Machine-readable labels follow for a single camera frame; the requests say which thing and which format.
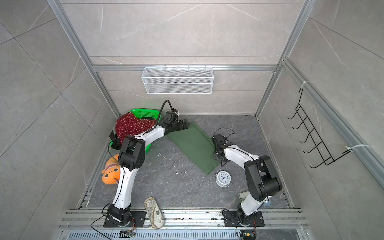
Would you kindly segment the green skirt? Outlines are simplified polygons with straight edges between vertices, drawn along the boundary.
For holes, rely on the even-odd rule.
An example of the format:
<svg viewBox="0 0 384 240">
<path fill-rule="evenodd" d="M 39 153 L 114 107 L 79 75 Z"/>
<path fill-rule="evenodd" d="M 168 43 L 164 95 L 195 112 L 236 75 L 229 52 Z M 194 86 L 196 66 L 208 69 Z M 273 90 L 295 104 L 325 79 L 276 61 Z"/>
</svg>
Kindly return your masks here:
<svg viewBox="0 0 384 240">
<path fill-rule="evenodd" d="M 219 162 L 214 160 L 214 145 L 211 138 L 196 123 L 191 122 L 189 128 L 168 134 L 179 149 L 207 175 Z"/>
</svg>

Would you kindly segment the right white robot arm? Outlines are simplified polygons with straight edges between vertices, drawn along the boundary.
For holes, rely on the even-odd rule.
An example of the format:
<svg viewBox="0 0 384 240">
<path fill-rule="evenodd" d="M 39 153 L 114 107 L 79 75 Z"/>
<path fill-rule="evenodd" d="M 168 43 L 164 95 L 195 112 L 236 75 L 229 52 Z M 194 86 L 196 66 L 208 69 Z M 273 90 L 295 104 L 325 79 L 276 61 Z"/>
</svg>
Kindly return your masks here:
<svg viewBox="0 0 384 240">
<path fill-rule="evenodd" d="M 214 157 L 221 162 L 221 166 L 231 161 L 245 171 L 249 192 L 238 205 L 236 212 L 223 210 L 223 216 L 230 220 L 232 225 L 263 227 L 260 208 L 283 188 L 271 158 L 248 153 L 221 134 L 214 135 L 212 141 L 215 148 Z"/>
</svg>

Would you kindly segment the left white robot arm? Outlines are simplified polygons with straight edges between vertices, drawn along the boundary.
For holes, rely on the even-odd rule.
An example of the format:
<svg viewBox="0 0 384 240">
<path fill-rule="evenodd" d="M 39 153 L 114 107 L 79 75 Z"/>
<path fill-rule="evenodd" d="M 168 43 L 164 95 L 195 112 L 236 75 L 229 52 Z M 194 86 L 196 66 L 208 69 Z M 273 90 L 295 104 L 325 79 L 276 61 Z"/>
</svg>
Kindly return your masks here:
<svg viewBox="0 0 384 240">
<path fill-rule="evenodd" d="M 166 112 L 164 118 L 157 114 L 139 118 L 130 111 L 115 124 L 115 130 L 110 134 L 112 148 L 119 148 L 118 156 L 112 156 L 112 161 L 103 170 L 104 177 L 118 184 L 117 193 L 107 210 L 107 217 L 120 226 L 125 227 L 132 221 L 130 213 L 131 195 L 138 169 L 145 161 L 146 148 L 154 141 L 176 131 L 187 130 L 190 123 L 179 118 L 175 109 Z"/>
</svg>

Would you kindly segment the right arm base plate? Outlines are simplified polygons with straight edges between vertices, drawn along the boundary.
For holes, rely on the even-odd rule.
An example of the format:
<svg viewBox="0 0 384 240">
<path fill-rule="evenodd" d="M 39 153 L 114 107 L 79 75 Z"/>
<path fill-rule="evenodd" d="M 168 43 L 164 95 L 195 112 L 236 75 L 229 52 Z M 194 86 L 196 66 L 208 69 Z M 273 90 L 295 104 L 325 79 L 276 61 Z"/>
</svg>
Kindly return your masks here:
<svg viewBox="0 0 384 240">
<path fill-rule="evenodd" d="M 260 211 L 246 216 L 241 209 L 236 211 L 222 210 L 226 227 L 264 227 L 264 217 Z"/>
</svg>

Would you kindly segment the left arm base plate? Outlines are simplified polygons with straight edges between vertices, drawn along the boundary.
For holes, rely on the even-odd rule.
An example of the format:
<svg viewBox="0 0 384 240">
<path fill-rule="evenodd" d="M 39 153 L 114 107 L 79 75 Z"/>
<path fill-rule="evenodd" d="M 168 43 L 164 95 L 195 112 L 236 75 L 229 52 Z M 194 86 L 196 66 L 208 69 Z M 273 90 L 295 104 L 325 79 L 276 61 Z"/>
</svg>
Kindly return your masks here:
<svg viewBox="0 0 384 240">
<path fill-rule="evenodd" d="M 133 211 L 123 217 L 122 221 L 118 221 L 111 214 L 106 216 L 103 227 L 104 228 L 142 228 L 146 219 L 147 212 L 145 211 Z"/>
</svg>

